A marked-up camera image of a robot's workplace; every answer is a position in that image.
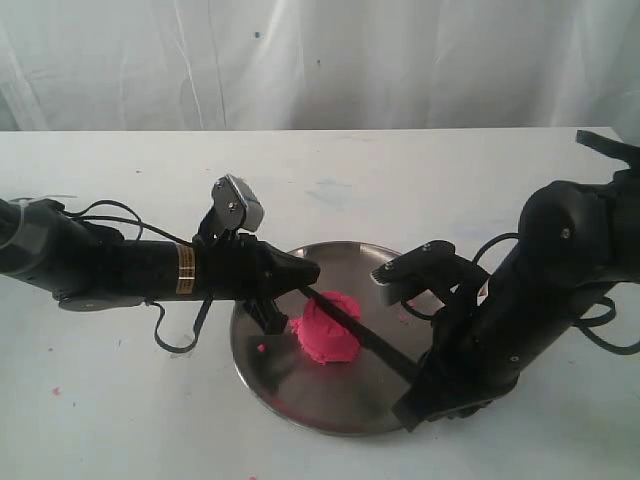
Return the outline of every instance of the white backdrop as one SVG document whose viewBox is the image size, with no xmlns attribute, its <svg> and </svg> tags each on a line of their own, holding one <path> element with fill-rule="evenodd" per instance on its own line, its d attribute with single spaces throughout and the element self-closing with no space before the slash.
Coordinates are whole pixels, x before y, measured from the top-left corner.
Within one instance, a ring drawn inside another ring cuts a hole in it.
<svg viewBox="0 0 640 480">
<path fill-rule="evenodd" d="M 25 130 L 613 125 L 640 140 L 638 46 L 638 0 L 0 0 L 0 93 Z"/>
</svg>

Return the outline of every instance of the gold band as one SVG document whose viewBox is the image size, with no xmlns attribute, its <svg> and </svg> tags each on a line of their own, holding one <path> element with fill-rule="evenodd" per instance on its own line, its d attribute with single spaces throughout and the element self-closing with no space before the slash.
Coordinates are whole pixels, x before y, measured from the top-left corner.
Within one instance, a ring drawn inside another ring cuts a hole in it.
<svg viewBox="0 0 640 480">
<path fill-rule="evenodd" d="M 176 243 L 178 250 L 178 284 L 176 293 L 178 295 L 189 295 L 193 293 L 193 286 L 196 283 L 196 256 L 193 248 Z"/>
</svg>

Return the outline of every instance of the metal plate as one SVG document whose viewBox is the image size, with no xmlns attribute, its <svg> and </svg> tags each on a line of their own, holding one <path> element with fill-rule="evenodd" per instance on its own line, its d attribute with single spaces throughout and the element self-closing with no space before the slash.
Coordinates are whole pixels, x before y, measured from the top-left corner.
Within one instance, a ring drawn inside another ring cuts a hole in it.
<svg viewBox="0 0 640 480">
<path fill-rule="evenodd" d="M 315 288 L 354 297 L 362 323 L 405 355 L 418 358 L 431 346 L 431 326 L 400 305 L 386 307 L 369 274 L 398 256 L 396 252 L 357 242 L 330 242 L 290 252 L 317 262 Z M 415 299 L 427 314 L 442 304 L 429 292 Z M 300 317 L 306 298 L 290 292 L 276 303 L 290 319 Z M 264 344 L 261 352 L 258 345 Z M 290 327 L 282 335 L 263 335 L 242 307 L 231 319 L 231 350 L 244 383 L 272 411 L 291 422 L 331 435 L 368 435 L 397 430 L 393 404 L 408 384 L 378 357 L 362 349 L 352 363 L 320 365 L 300 348 Z"/>
</svg>

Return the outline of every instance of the pink play dough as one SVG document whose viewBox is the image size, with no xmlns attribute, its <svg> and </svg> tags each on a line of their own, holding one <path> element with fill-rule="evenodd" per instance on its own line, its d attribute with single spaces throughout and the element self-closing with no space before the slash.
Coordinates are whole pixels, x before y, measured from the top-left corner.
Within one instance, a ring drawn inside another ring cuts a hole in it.
<svg viewBox="0 0 640 480">
<path fill-rule="evenodd" d="M 355 299 L 339 292 L 324 292 L 323 295 L 360 320 L 360 305 Z M 302 349 L 318 363 L 352 362 L 360 351 L 358 340 L 320 310 L 314 299 L 307 302 L 301 318 L 291 320 L 291 329 L 298 336 Z"/>
</svg>

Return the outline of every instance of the white tabletop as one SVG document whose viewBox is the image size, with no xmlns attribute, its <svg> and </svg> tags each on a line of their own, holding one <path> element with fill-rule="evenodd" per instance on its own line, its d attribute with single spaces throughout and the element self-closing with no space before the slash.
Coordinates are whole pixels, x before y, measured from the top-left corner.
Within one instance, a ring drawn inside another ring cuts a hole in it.
<svg viewBox="0 0 640 480">
<path fill-rule="evenodd" d="M 190 238 L 230 172 L 266 210 L 280 249 L 336 239 L 406 251 L 447 239 L 472 255 L 517 227 L 554 179 L 606 183 L 620 163 L 574 129 L 0 134 L 0 197 L 75 194 L 69 208 L 121 200 Z M 487 255 L 493 268 L 508 251 Z M 607 337 L 640 335 L 640 290 L 618 287 Z M 167 304 L 169 338 L 198 305 Z M 156 310 L 75 314 L 0 278 L 0 476 L 6 479 L 246 480 L 637 478 L 640 361 L 571 331 L 507 397 L 412 434 L 333 438 L 290 425 L 242 384 L 229 348 L 232 304 L 216 303 L 193 355 L 153 341 Z"/>
</svg>

